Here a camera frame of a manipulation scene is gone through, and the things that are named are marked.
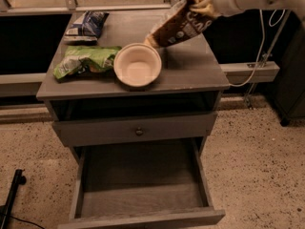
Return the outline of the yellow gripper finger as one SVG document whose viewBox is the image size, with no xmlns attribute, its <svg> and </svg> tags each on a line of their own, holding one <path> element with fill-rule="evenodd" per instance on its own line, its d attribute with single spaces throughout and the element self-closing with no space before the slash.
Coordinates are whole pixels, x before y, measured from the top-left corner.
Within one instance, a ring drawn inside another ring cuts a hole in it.
<svg viewBox="0 0 305 229">
<path fill-rule="evenodd" d="M 199 4 L 197 9 L 198 13 L 210 16 L 212 18 L 218 18 L 220 16 L 220 13 L 214 8 L 211 3 Z"/>
</svg>

